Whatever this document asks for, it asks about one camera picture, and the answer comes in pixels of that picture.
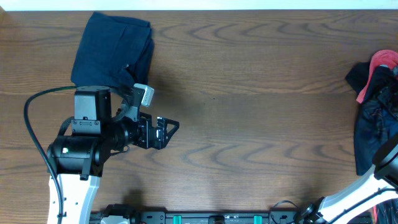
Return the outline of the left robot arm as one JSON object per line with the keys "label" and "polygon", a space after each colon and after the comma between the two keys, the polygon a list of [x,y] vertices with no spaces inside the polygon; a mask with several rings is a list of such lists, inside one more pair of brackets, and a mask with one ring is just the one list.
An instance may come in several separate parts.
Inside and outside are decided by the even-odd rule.
{"label": "left robot arm", "polygon": [[75,114],[62,124],[47,157],[50,179],[48,223],[88,223],[100,186],[104,163],[134,145],[163,149],[179,128],[178,121],[140,111],[149,106],[154,90],[136,84],[126,93],[108,86],[79,86]]}

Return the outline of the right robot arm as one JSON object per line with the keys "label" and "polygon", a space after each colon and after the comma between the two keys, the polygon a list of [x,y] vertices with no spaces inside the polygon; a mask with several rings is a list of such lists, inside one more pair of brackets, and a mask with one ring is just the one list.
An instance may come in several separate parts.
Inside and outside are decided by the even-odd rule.
{"label": "right robot arm", "polygon": [[371,207],[397,198],[397,136],[375,153],[372,166],[336,194],[321,197],[300,212],[295,223],[345,224]]}

